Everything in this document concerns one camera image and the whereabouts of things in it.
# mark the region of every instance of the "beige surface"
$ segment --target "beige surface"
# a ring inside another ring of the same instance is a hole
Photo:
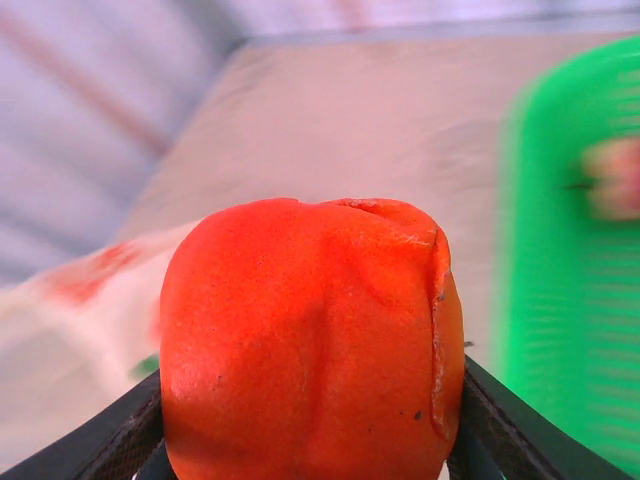
[[[497,144],[514,95],[619,35],[241,51],[119,237],[262,197],[393,197],[445,229],[468,352],[486,365]]]

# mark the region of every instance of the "green basket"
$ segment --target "green basket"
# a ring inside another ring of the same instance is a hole
[[[578,56],[521,96],[507,129],[507,278],[498,375],[640,478],[640,222],[595,220],[581,153],[640,135],[640,37]]]

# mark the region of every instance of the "background wall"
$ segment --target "background wall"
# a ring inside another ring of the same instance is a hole
[[[636,0],[4,0],[0,286],[100,248],[249,38],[624,12]]]

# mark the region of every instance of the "orange fruit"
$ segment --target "orange fruit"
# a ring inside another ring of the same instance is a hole
[[[458,429],[446,237],[394,200],[271,199],[203,220],[160,299],[180,480],[436,479]]]

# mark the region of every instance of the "black holder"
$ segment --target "black holder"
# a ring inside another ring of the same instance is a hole
[[[633,480],[466,358],[452,480]],[[0,480],[176,480],[164,448],[160,376],[0,475]]]

